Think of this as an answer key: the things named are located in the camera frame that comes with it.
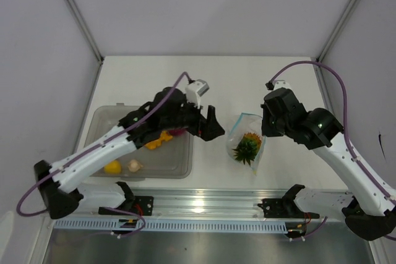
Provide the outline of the clear zip top bag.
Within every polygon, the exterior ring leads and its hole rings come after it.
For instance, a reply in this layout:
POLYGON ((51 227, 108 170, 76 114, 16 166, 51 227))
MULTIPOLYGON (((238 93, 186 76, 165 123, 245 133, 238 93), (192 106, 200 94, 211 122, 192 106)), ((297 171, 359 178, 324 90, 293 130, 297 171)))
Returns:
POLYGON ((241 113, 226 136, 226 151, 228 156, 235 163, 249 168, 254 176, 257 175, 257 170, 259 168, 259 164, 262 159, 262 155, 265 147, 265 141, 266 141, 266 137, 262 135, 261 124, 262 124, 262 116, 251 113, 241 113), (249 166, 248 164, 243 164, 235 161, 233 158, 233 151, 232 151, 232 149, 237 147, 243 135, 248 132, 257 134, 262 140, 262 145, 259 150, 259 153, 257 154, 251 166, 249 166))

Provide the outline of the orange toy pineapple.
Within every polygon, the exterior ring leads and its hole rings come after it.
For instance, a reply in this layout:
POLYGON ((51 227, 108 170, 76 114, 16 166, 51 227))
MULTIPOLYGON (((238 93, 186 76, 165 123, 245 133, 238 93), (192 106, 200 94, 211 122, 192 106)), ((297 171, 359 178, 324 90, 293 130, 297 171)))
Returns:
POLYGON ((245 133, 236 148, 232 149, 235 161, 243 164, 254 162, 262 145, 261 138, 252 132, 245 133))

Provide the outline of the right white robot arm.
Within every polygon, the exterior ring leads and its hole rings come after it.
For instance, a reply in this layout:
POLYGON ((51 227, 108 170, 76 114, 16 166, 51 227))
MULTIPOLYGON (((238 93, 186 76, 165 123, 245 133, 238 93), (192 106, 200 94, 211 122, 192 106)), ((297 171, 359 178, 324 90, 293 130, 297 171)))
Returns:
POLYGON ((262 133, 287 136, 325 161, 348 187, 345 194, 330 194, 296 184, 282 198, 288 216, 314 213, 343 221, 367 241, 395 230, 395 190, 374 172, 364 158, 352 155, 346 130, 324 108, 307 111, 289 88, 278 88, 264 97, 262 133))

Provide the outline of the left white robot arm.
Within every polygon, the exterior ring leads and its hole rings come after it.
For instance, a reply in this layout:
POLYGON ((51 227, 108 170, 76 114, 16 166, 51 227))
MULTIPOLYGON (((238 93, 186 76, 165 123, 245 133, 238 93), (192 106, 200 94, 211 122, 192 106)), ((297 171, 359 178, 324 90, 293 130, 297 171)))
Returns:
POLYGON ((41 160, 34 165, 38 190, 51 219, 76 210, 101 215, 126 215, 134 208, 135 195, 125 182, 108 186, 84 180, 110 162, 133 153, 167 130, 184 129, 205 142, 224 135, 215 107, 201 114, 198 104, 177 88, 166 87, 137 110, 129 112, 104 136, 61 161, 41 160))

